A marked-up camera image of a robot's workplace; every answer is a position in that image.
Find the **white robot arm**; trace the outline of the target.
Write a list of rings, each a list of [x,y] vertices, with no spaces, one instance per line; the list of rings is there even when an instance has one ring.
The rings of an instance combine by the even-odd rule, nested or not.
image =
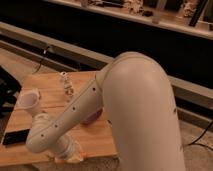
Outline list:
[[[98,71],[58,117],[34,118],[27,148],[71,157],[63,135],[100,109],[111,122],[123,171],[186,171],[171,83],[155,60],[137,52],[122,53]]]

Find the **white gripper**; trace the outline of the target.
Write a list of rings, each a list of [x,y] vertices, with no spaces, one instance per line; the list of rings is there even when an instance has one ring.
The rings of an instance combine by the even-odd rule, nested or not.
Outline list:
[[[53,147],[57,162],[79,163],[82,161],[81,146],[68,135],[59,138]]]

